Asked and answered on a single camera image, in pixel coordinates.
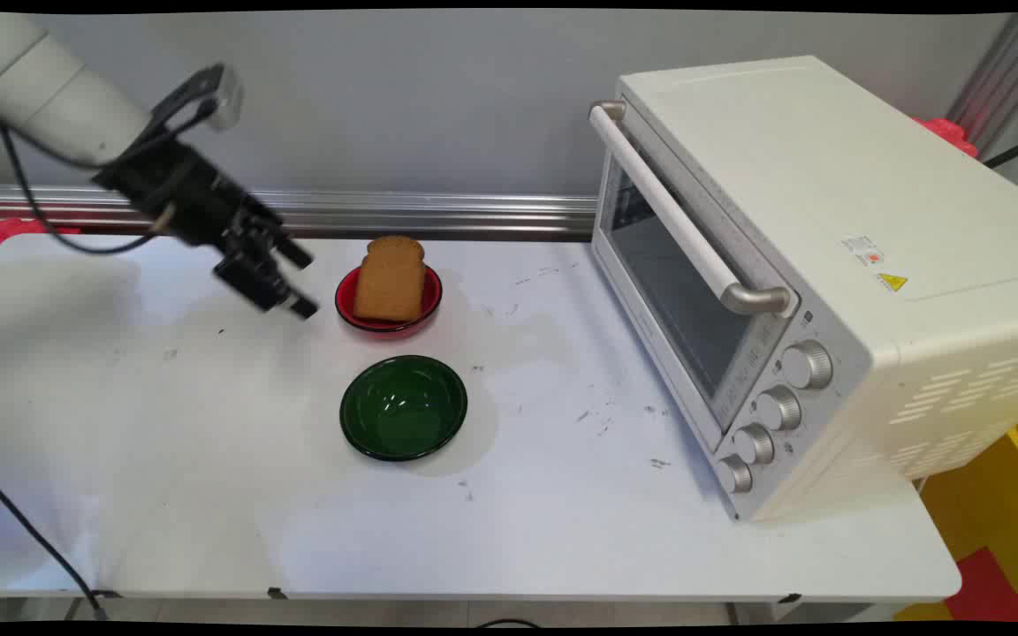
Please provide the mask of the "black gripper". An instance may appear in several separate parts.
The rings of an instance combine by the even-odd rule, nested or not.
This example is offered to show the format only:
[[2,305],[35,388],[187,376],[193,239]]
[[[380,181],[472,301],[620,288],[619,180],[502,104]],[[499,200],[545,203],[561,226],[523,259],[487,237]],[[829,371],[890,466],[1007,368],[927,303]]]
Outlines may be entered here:
[[[122,194],[187,245],[216,246],[222,261],[213,268],[215,276],[263,313],[283,307],[306,321],[318,311],[318,303],[288,282],[275,258],[282,254],[296,269],[306,269],[312,253],[291,237],[278,213],[254,206],[249,193],[189,144],[166,140],[122,156],[94,182]],[[241,229],[246,237],[224,241]]]

